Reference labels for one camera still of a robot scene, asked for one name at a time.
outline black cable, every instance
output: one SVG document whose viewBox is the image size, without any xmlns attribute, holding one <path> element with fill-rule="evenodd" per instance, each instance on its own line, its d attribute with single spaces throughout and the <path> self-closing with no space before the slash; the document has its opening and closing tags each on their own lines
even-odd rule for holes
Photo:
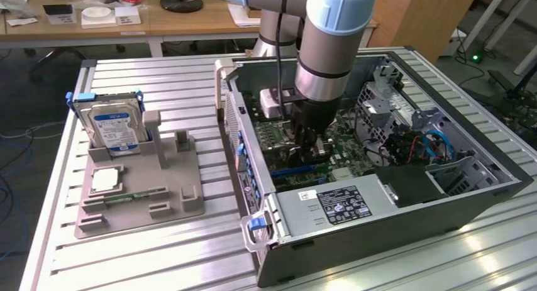
<svg viewBox="0 0 537 291">
<path fill-rule="evenodd" d="M 8 53 L 6 54 L 6 56 L 0 55 L 0 61 L 6 60 L 10 57 L 11 54 L 11 49 L 8 50 Z"/>
<path fill-rule="evenodd" d="M 35 135 L 34 135 L 34 129 L 26 128 L 24 131 L 30 131 L 30 132 L 31 132 L 31 140 L 30 140 L 30 142 L 28 142 L 28 145 L 27 145 L 26 148 L 20 151 L 19 155 L 16 155 L 16 156 L 8 161 L 8 163 L 6 163 L 6 164 L 0 167 L 0 173 L 2 173 L 2 170 L 3 170 L 6 167 L 8 167 L 8 165 L 10 165 L 11 163 L 14 163 L 15 160 L 18 160 L 18 159 L 20 158 L 20 156 L 26 153 L 26 151 L 30 150 L 30 148 L 31 148 L 31 146 L 32 146 L 34 137 L 35 137 Z"/>
<path fill-rule="evenodd" d="M 14 198 L 12 190 L 10 187 L 10 183 L 6 180 L 3 175 L 0 175 L 0 180 L 6 184 L 6 188 L 8 189 L 7 194 L 10 195 L 10 207 L 8 207 L 8 212 L 4 214 L 3 218 L 0 219 L 0 225 L 2 225 L 4 223 L 4 221 L 7 220 L 7 218 L 10 217 L 11 211 L 14 210 L 15 198 Z"/>
<path fill-rule="evenodd" d="M 171 41 L 167 41 L 166 43 L 167 43 L 169 45 L 173 45 L 173 46 L 181 46 L 181 44 L 183 44 L 185 42 L 181 41 L 179 43 L 174 44 Z"/>
<path fill-rule="evenodd" d="M 389 156 L 385 156 L 384 154 L 378 153 L 377 151 L 373 151 L 370 148 L 364 147 L 364 150 L 368 152 L 370 151 L 373 154 L 376 154 L 377 156 L 381 156 L 381 158 L 386 159 L 390 162 L 394 162 L 394 159 L 392 159 Z"/>
<path fill-rule="evenodd" d="M 4 256 L 6 254 L 7 254 L 7 252 L 0 252 L 0 256 Z M 28 255 L 28 254 L 30 254 L 28 250 L 10 252 L 10 256 L 22 256 L 22 255 Z"/>
<path fill-rule="evenodd" d="M 382 146 L 378 147 L 378 155 L 382 156 Z"/>
<path fill-rule="evenodd" d="M 468 63 L 467 49 L 464 48 L 464 45 L 463 45 L 461 34 L 460 34 L 460 27 L 457 27 L 457 37 L 459 37 L 459 40 L 460 40 L 460 47 L 457 48 L 457 56 L 455 57 L 455 60 L 456 60 L 459 63 L 461 63 L 463 65 L 469 66 L 469 67 L 472 67 L 472 68 L 475 68 L 475 69 L 477 69 L 477 70 L 480 71 L 480 75 L 477 75 L 477 76 L 475 76 L 475 77 L 471 77 L 469 79 L 465 79 L 464 81 L 461 81 L 461 82 L 459 83 L 459 86 L 461 87 L 461 86 L 463 86 L 467 82 L 469 82 L 471 80 L 479 79 L 480 77 L 484 77 L 484 76 L 485 76 L 485 71 L 484 71 L 481 68 L 479 68 L 479 67 L 476 67 L 475 65 L 472 65 L 472 64 Z"/>
<path fill-rule="evenodd" d="M 2 204 L 6 202 L 6 200 L 8 200 L 10 193 L 6 189 L 0 189 L 0 192 L 4 194 L 4 198 L 2 198 L 2 200 L 0 200 L 0 204 Z"/>
<path fill-rule="evenodd" d="M 282 12 L 278 15 L 278 24 L 277 24 L 277 67 L 278 67 L 278 100 L 280 100 L 280 113 L 282 119 L 286 118 L 286 107 L 284 106 L 284 81 L 282 81 L 282 56 L 280 53 L 280 34 L 281 34 L 281 27 L 282 27 L 282 19 L 284 13 L 288 10 L 288 0 L 282 0 Z"/>
<path fill-rule="evenodd" d="M 362 144 L 365 144 L 365 142 L 366 141 L 370 141 L 370 142 L 377 142 L 378 141 L 378 139 L 377 138 L 369 138 L 369 139 L 366 139 L 365 141 L 362 141 Z"/>
</svg>

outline white label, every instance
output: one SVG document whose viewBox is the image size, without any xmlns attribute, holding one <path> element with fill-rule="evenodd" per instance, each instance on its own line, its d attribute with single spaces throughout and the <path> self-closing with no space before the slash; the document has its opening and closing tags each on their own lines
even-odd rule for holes
<svg viewBox="0 0 537 291">
<path fill-rule="evenodd" d="M 119 16 L 118 18 L 119 18 L 121 24 L 131 24 L 133 23 L 133 20 L 129 16 Z"/>
<path fill-rule="evenodd" d="M 316 199 L 317 198 L 317 190 L 308 190 L 305 192 L 300 192 L 301 201 Z"/>
<path fill-rule="evenodd" d="M 106 147 L 113 151 L 127 151 L 138 147 L 135 130 L 129 127 L 129 113 L 106 114 L 94 117 Z"/>
<path fill-rule="evenodd" d="M 121 35 L 146 35 L 145 31 L 125 31 Z"/>
<path fill-rule="evenodd" d="M 10 20 L 7 20 L 7 22 L 8 22 L 10 26 L 19 26 L 19 25 L 36 23 L 38 20 L 35 18 L 30 18 L 30 19 L 10 19 Z"/>
<path fill-rule="evenodd" d="M 60 19 L 62 24 L 75 23 L 75 16 L 71 14 L 63 14 L 63 15 L 58 16 L 58 19 Z"/>
<path fill-rule="evenodd" d="M 368 208 L 368 207 L 358 209 L 358 213 L 360 213 L 360 214 L 364 214 L 364 213 L 366 213 L 366 212 L 369 212 L 369 208 Z"/>
</svg>

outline wooden desk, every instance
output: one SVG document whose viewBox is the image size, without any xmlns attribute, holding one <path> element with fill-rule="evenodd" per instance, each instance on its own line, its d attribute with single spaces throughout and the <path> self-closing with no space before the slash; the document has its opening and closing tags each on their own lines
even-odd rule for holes
<svg viewBox="0 0 537 291">
<path fill-rule="evenodd" d="M 47 14 L 44 13 L 43 5 L 48 4 L 71 4 L 77 1 L 82 0 L 28 0 L 28 3 L 40 13 L 40 18 L 36 23 L 23 25 L 23 26 L 7 26 L 7 36 L 6 38 L 10 40 L 35 40 L 36 36 L 39 36 L 40 40 L 59 40 L 59 39 L 71 39 L 71 38 L 105 38 L 105 37 L 115 37 L 122 36 L 122 33 L 129 32 L 139 32 L 143 33 L 141 35 L 146 35 L 145 33 L 150 30 L 150 9 L 141 9 L 141 18 L 142 24 L 138 25 L 126 25 L 110 28 L 93 28 L 83 29 L 81 26 L 81 17 L 82 11 L 77 11 L 77 20 L 75 24 L 66 25 L 51 25 L 48 24 Z M 6 19 L 15 19 L 11 13 L 6 14 Z"/>
<path fill-rule="evenodd" d="M 150 0 L 151 35 L 198 35 L 211 33 L 258 33 L 260 28 L 239 28 L 223 0 L 203 0 L 203 9 L 194 13 L 173 13 Z"/>
<path fill-rule="evenodd" d="M 370 47 L 410 45 L 435 62 L 473 0 L 376 0 Z"/>
<path fill-rule="evenodd" d="M 0 48 L 70 47 L 125 43 L 147 43 L 154 57 L 162 57 L 162 43 L 167 41 L 226 40 L 257 38 L 260 28 L 239 28 L 229 13 L 227 2 L 203 0 L 205 7 L 195 13 L 173 13 L 161 7 L 161 0 L 146 0 L 141 9 L 142 24 L 111 28 L 83 29 L 81 10 L 77 24 L 51 25 L 43 4 L 69 4 L 82 0 L 28 0 L 42 14 L 38 23 L 0 30 Z M 361 47 L 366 47 L 377 22 L 366 29 Z"/>
</svg>

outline gray floor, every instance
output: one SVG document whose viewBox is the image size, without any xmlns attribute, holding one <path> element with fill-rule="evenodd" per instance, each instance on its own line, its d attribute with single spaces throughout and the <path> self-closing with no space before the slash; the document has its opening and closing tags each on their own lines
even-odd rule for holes
<svg viewBox="0 0 537 291">
<path fill-rule="evenodd" d="M 468 13 L 461 28 L 471 30 L 477 22 L 484 8 Z M 496 16 L 479 39 L 484 40 L 489 31 L 501 21 Z M 221 41 L 199 42 L 198 51 L 189 47 L 190 43 L 167 45 L 170 55 L 185 54 L 214 54 L 234 52 L 231 42 L 226 45 Z M 252 48 L 253 41 L 239 41 L 241 48 Z M 469 53 L 480 48 L 480 41 L 471 47 Z M 524 59 L 528 52 L 537 45 L 537 36 L 513 25 L 496 48 L 497 60 L 487 59 L 480 65 L 483 70 L 496 69 L 504 72 L 508 78 L 517 83 L 520 77 L 512 74 L 513 69 Z M 81 51 L 89 58 L 139 58 L 150 57 L 147 45 L 126 45 L 127 52 L 118 53 L 115 46 L 82 47 Z M 38 49 L 38 56 L 28 58 L 22 50 L 14 50 L 11 56 L 0 61 L 0 133 L 15 128 L 35 126 L 50 121 L 64 120 L 67 107 L 64 105 L 64 94 L 74 90 L 78 77 L 81 61 L 71 55 L 63 55 L 54 63 L 43 68 L 40 74 L 44 78 L 43 84 L 32 84 L 28 80 L 27 72 L 38 61 L 38 57 L 44 56 L 51 49 Z M 0 55 L 6 55 L 7 50 L 0 50 Z M 476 76 L 479 71 L 457 63 L 452 58 L 441 58 L 437 67 L 456 81 Z M 472 80 L 465 86 L 484 94 L 492 94 L 500 89 L 487 83 L 487 78 Z M 537 89 L 537 78 L 533 78 L 529 90 Z M 39 130 L 36 136 L 58 133 L 62 126 L 54 126 Z M 20 145 L 28 139 L 18 140 Z M 28 221 L 30 240 L 38 223 L 42 201 L 47 190 L 48 178 L 52 171 L 52 164 L 58 150 L 60 138 L 50 140 L 35 140 L 32 144 L 32 160 L 22 171 L 8 176 L 11 187 L 16 192 L 24 210 L 24 217 Z M 0 143 L 0 165 L 4 164 L 19 152 L 19 148 L 7 147 Z M 7 204 L 0 205 L 0 215 L 6 214 Z M 14 210 L 11 218 L 0 226 L 0 251 L 8 251 L 18 243 L 22 235 L 20 217 Z M 15 255 L 0 261 L 0 290 L 16 290 L 20 283 L 22 273 L 30 249 L 27 242 L 18 250 Z"/>
</svg>

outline blue network cable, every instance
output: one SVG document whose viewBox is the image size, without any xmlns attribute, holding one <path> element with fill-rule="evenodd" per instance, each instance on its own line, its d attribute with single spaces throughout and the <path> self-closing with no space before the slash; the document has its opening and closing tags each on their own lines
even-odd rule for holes
<svg viewBox="0 0 537 291">
<path fill-rule="evenodd" d="M 20 202 L 19 202 L 18 196 L 12 193 L 10 187 L 8 187 L 8 189 L 6 189 L 6 188 L 0 188 L 0 189 L 2 189 L 7 194 L 10 194 L 10 195 L 12 196 L 12 198 L 14 198 L 15 207 L 16 207 L 16 209 L 18 209 L 18 212 L 19 212 L 19 215 L 20 215 L 20 219 L 22 219 L 22 225 L 23 225 L 23 235 L 22 235 L 22 237 L 20 237 L 20 240 L 19 240 L 19 242 L 16 243 L 16 245 L 11 248 L 11 250 L 10 250 L 8 252 L 6 252 L 3 256 L 0 256 L 0 262 L 2 262 L 2 261 L 4 260 L 4 258 L 7 258 L 7 257 L 11 255 L 11 253 L 12 253 L 14 251 L 16 251 L 16 250 L 20 248 L 20 246 L 23 246 L 24 243 L 28 241 L 28 225 L 27 225 L 27 223 L 26 223 L 24 212 L 23 212 L 23 208 L 22 208 L 22 206 L 20 206 Z"/>
<path fill-rule="evenodd" d="M 448 139 L 448 136 L 447 136 L 441 131 L 437 131 L 437 130 L 435 130 L 435 129 L 429 130 L 429 131 L 425 133 L 425 135 L 424 135 L 424 145 L 425 145 L 425 147 L 427 147 L 428 153 L 429 153 L 433 157 L 436 157 L 437 155 L 435 154 L 433 150 L 432 150 L 431 147 L 428 146 L 428 145 L 429 145 L 429 138 L 428 138 L 428 135 L 437 135 L 437 136 L 440 136 L 440 138 L 443 138 L 444 143 L 447 144 L 447 147 L 448 147 L 448 151 L 449 151 L 449 153 L 451 153 L 451 160 L 452 160 L 452 159 L 455 158 L 455 150 L 453 150 L 453 145 L 452 145 L 452 143 L 451 143 L 451 141 L 449 141 L 449 139 Z"/>
<path fill-rule="evenodd" d="M 32 147 L 30 145 L 20 145 L 18 143 L 11 143 L 7 141 L 0 141 L 0 145 L 10 146 L 11 148 L 27 148 L 27 150 L 28 150 L 28 154 L 26 156 L 24 162 L 19 166 L 16 166 L 10 172 L 6 172 L 2 174 L 4 177 L 7 177 L 8 175 L 14 174 L 16 171 L 22 170 L 28 165 L 28 163 L 32 159 L 34 151 L 32 151 Z"/>
</svg>

